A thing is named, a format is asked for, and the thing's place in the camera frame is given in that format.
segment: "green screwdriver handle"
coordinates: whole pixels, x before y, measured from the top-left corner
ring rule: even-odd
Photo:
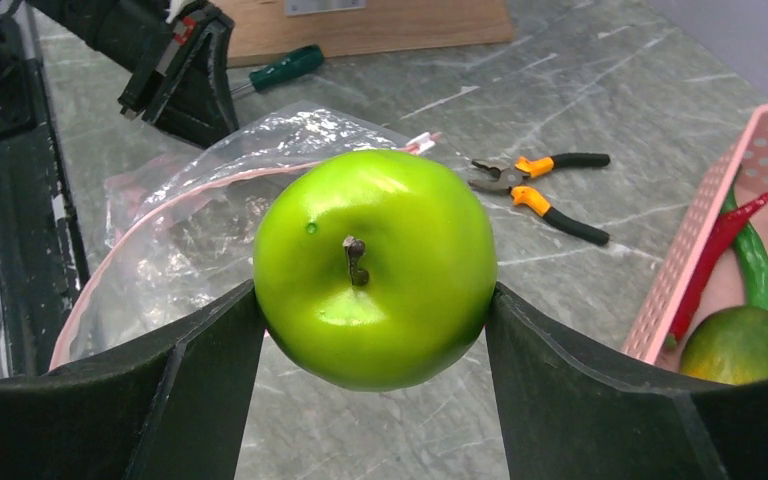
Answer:
[[[318,45],[308,45],[293,50],[280,62],[273,63],[249,74],[249,81],[256,92],[261,92],[279,83],[313,72],[325,62],[325,56]]]

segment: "orange and black handle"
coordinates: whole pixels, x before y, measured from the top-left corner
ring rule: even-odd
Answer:
[[[516,169],[535,178],[559,168],[601,168],[610,163],[610,155],[604,153],[561,153],[538,160],[520,157]]]
[[[564,215],[553,207],[540,192],[531,187],[514,187],[511,189],[511,197],[513,197],[514,205],[527,205],[546,223],[564,233],[599,246],[606,245],[611,239],[608,232]]]

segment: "gray wall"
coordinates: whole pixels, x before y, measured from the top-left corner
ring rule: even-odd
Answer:
[[[649,0],[768,96],[768,0]]]

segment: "red chili pepper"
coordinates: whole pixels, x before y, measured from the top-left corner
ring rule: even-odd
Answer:
[[[693,275],[690,277],[690,283],[688,283],[684,297],[678,306],[673,323],[670,325],[670,333],[665,342],[668,347],[675,347],[690,328],[693,315],[696,314],[699,303],[702,301],[702,292],[705,290],[708,280],[711,279],[717,261],[728,250],[749,219],[766,204],[768,204],[768,192],[717,217],[711,235],[705,243],[705,248],[702,249],[696,269],[693,270]]]

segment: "plastic bag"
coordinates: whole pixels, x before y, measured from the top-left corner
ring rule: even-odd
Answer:
[[[300,102],[195,160],[166,155],[111,178],[111,250],[75,303],[51,368],[162,327],[251,278],[254,234],[277,195],[322,160],[373,148],[421,153],[408,137]]]

